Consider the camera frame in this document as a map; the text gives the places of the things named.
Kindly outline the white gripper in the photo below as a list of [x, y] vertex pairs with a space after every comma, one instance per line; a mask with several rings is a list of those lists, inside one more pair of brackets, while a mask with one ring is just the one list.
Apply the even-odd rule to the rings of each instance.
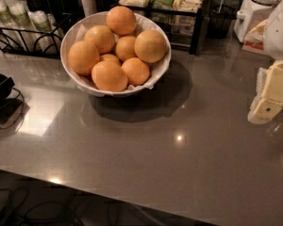
[[253, 124], [271, 121], [283, 108], [283, 0], [267, 19], [263, 48], [266, 55], [277, 60], [269, 69], [258, 70], [257, 95], [247, 117]]

